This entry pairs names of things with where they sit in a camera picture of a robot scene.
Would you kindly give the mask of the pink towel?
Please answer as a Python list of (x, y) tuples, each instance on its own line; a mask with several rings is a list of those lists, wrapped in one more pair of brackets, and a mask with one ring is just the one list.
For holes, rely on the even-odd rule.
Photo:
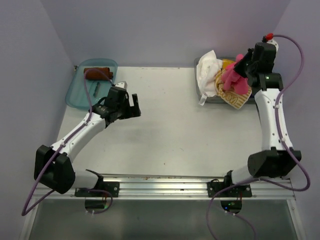
[(228, 65), (225, 68), (225, 72), (221, 75), (224, 91), (230, 91), (231, 88), (233, 88), (234, 92), (238, 95), (246, 95), (249, 92), (247, 78), (242, 77), (234, 70), (236, 63), (243, 57), (242, 54), (238, 54), (235, 58), (235, 62)]

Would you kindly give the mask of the brown microfiber towel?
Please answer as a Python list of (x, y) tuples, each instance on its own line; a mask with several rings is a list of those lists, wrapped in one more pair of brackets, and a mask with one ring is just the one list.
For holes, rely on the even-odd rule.
[(108, 81), (112, 80), (114, 77), (114, 73), (110, 70), (109, 67), (87, 67), (84, 68), (83, 74), (89, 81)]

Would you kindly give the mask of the teal translucent plastic bin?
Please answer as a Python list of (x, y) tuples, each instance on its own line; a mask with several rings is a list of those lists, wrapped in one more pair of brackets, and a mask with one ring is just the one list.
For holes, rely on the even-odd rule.
[[(113, 79), (109, 80), (87, 80), (84, 76), (84, 68), (108, 67), (113, 72)], [(108, 58), (92, 58), (80, 63), (74, 72), (73, 79), (65, 96), (65, 103), (72, 108), (88, 110), (89, 102), (86, 93), (89, 94), (91, 103), (96, 104), (105, 97), (112, 84), (116, 80), (118, 64)]]

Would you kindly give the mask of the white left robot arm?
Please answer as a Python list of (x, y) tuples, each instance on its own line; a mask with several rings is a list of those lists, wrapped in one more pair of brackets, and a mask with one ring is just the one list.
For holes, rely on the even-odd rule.
[(89, 169), (74, 170), (73, 161), (110, 124), (140, 116), (137, 94), (128, 94), (125, 81), (115, 84), (71, 132), (51, 146), (41, 145), (37, 149), (34, 180), (60, 194), (83, 189), (92, 196), (101, 195), (106, 190), (102, 175)]

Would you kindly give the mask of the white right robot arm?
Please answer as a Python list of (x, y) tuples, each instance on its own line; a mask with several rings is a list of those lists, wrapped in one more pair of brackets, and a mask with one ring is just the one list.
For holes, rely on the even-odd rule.
[(262, 132), (261, 151), (248, 157), (247, 164), (231, 170), (225, 176), (223, 192), (235, 196), (245, 181), (258, 178), (287, 176), (300, 161), (302, 154), (295, 150), (289, 138), (284, 117), (282, 76), (273, 72), (278, 47), (271, 41), (258, 42), (239, 60), (233, 70), (247, 78), (252, 89)]

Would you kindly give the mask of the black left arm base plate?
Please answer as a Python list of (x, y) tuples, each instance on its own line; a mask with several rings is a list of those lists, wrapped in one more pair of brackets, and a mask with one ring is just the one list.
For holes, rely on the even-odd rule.
[(119, 196), (120, 183), (117, 181), (103, 181), (98, 183), (93, 189), (77, 188), (75, 190), (75, 197), (82, 198), (102, 198), (108, 197), (108, 192), (113, 198)]

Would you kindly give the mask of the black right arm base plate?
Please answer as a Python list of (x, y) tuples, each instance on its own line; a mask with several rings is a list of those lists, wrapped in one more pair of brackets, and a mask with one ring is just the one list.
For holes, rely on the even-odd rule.
[[(209, 198), (212, 198), (219, 191), (227, 188), (225, 184), (221, 181), (208, 181), (206, 183), (207, 187), (207, 195)], [(251, 198), (253, 196), (251, 186), (250, 185), (240, 185), (232, 187), (231, 189), (227, 189), (222, 193), (217, 195), (219, 198)]]

